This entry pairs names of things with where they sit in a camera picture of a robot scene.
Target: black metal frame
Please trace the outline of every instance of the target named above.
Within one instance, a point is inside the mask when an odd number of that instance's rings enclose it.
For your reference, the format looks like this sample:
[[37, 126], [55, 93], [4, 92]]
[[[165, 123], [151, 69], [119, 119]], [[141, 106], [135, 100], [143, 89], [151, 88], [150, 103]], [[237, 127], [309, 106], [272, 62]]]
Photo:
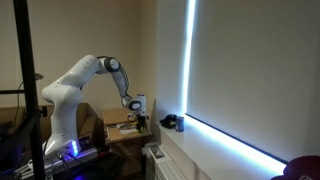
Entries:
[[31, 155], [33, 161], [34, 178], [45, 179], [43, 152], [40, 132], [40, 111], [35, 82], [31, 31], [29, 23], [27, 0], [13, 0], [16, 28], [18, 34], [19, 52], [23, 84], [25, 90], [3, 90], [0, 94], [25, 94], [27, 117], [24, 122], [33, 127], [30, 132]]

